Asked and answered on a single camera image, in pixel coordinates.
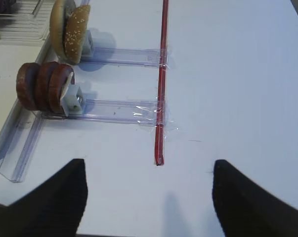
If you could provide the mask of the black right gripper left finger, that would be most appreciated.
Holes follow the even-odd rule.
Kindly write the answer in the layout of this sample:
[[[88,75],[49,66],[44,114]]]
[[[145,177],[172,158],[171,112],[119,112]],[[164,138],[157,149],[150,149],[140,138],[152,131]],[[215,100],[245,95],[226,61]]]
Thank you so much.
[[[18,201],[0,205],[0,237],[74,237],[87,196],[85,161],[73,159]]]

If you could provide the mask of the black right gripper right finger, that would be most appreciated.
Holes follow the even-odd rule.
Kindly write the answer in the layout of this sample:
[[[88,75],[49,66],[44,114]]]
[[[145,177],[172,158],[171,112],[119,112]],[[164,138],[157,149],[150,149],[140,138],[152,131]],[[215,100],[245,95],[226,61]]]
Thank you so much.
[[[298,237],[298,210],[224,159],[214,163],[212,199],[226,237]]]

